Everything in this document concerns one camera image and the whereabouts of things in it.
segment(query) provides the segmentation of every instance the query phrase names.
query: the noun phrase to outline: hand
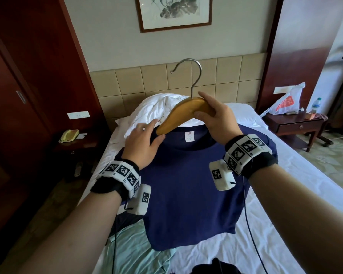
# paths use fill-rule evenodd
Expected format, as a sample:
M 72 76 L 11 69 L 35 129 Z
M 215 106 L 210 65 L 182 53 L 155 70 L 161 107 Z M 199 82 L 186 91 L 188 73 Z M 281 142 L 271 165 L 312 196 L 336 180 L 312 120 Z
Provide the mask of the hand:
M 199 91 L 198 94 L 215 109 L 216 115 L 215 117 L 212 117 L 205 112 L 195 111 L 194 118 L 201 120 L 206 124 L 215 141 L 222 145 L 226 145 L 226 143 L 234 137 L 243 134 L 236 122 L 233 111 L 227 105 L 220 103 L 214 97 L 204 92 Z
M 133 161 L 140 170 L 151 163 L 165 138 L 165 135 L 162 134 L 155 138 L 150 145 L 151 133 L 157 121 L 154 119 L 149 124 L 137 124 L 136 128 L 126 138 L 122 158 Z

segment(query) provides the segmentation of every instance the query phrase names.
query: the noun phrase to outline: yellow telephone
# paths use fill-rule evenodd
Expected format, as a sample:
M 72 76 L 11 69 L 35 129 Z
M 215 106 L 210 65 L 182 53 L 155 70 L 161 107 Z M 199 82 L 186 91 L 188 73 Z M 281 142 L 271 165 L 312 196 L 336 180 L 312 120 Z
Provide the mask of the yellow telephone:
M 79 130 L 66 130 L 59 139 L 59 143 L 70 142 L 75 140 L 79 134 Z

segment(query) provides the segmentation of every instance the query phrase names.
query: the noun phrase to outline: headboard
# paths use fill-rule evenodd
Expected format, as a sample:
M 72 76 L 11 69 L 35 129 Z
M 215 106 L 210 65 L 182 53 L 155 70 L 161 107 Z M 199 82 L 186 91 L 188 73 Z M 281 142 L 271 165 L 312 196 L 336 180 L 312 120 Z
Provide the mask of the headboard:
M 198 60 L 202 76 L 194 88 L 223 103 L 247 103 L 255 108 L 266 53 Z M 96 94 L 111 130 L 115 120 L 130 115 L 147 97 L 157 93 L 190 96 L 199 69 L 191 61 L 90 72 Z

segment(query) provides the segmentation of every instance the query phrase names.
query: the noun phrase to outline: light switch panel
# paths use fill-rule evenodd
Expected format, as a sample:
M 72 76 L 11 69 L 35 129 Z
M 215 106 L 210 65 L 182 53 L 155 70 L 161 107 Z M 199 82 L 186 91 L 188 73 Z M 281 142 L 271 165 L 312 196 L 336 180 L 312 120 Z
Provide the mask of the light switch panel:
M 273 94 L 280 94 L 280 93 L 287 93 L 290 92 L 294 85 L 290 85 L 288 87 L 275 87 Z
M 90 117 L 90 114 L 88 111 L 70 112 L 67 115 L 69 116 L 69 119 L 78 119 L 78 118 Z

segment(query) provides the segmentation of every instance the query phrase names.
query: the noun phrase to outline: picture frame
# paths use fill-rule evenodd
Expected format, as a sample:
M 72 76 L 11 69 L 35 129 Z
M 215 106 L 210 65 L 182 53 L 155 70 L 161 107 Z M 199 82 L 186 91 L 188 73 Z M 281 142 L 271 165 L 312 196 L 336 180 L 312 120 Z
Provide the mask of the picture frame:
M 140 32 L 212 24 L 212 0 L 135 0 Z

